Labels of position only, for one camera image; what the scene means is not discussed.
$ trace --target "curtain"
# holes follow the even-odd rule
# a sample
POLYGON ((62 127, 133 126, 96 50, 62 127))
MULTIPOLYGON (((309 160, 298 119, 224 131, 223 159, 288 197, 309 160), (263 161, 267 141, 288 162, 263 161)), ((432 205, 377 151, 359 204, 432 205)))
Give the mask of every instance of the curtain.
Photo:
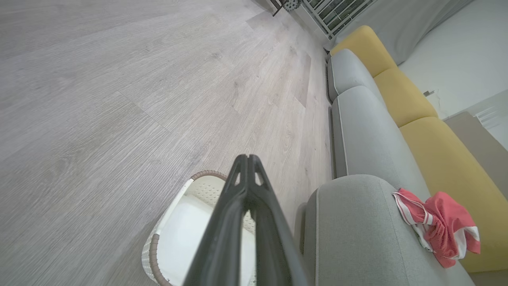
POLYGON ((331 50, 356 28, 367 25, 376 32, 399 65, 429 31, 470 2, 472 0, 377 0, 324 48, 331 50))

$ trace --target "laundry basket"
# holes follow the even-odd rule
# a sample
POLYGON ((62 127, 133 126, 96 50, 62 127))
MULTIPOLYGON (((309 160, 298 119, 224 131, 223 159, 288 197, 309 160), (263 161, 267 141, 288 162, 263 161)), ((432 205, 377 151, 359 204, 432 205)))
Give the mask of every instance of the laundry basket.
MULTIPOLYGON (((181 286, 203 237, 226 176, 212 170, 192 176, 160 217, 141 253, 143 269, 161 286, 181 286)), ((256 224, 243 220, 240 285, 256 284, 256 224)))

